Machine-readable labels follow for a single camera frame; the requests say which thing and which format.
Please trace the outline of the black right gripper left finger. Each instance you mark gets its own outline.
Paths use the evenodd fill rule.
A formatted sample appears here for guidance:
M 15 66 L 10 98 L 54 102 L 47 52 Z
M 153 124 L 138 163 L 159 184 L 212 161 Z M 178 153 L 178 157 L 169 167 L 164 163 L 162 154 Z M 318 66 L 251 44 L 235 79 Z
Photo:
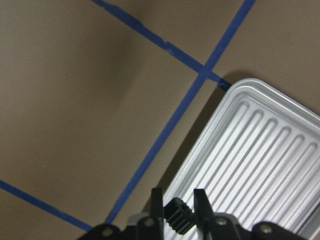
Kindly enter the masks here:
M 164 239 L 163 190 L 160 187 L 155 187 L 151 190 L 148 216 L 139 220 L 139 239 Z

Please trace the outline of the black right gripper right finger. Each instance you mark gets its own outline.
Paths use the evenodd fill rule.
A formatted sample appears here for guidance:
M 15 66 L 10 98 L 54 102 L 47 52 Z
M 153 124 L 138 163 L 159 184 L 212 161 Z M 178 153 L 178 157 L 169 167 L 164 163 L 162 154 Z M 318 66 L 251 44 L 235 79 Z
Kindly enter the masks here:
M 235 221 L 227 213 L 214 213 L 204 189 L 195 189 L 194 214 L 200 240 L 237 240 Z

